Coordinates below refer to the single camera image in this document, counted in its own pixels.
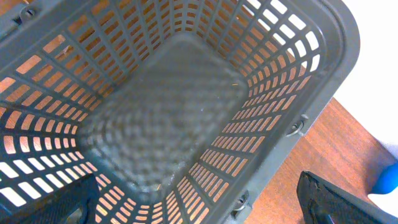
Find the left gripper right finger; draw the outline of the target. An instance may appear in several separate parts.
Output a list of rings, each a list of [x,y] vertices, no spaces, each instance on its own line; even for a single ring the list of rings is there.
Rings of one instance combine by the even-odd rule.
[[[306,224],[397,223],[397,218],[309,171],[300,174],[297,197]]]

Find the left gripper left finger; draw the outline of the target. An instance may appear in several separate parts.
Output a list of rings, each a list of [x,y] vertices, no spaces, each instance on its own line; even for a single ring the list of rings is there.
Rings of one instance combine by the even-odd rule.
[[[1,205],[1,223],[94,223],[100,191],[86,175],[12,213]]]

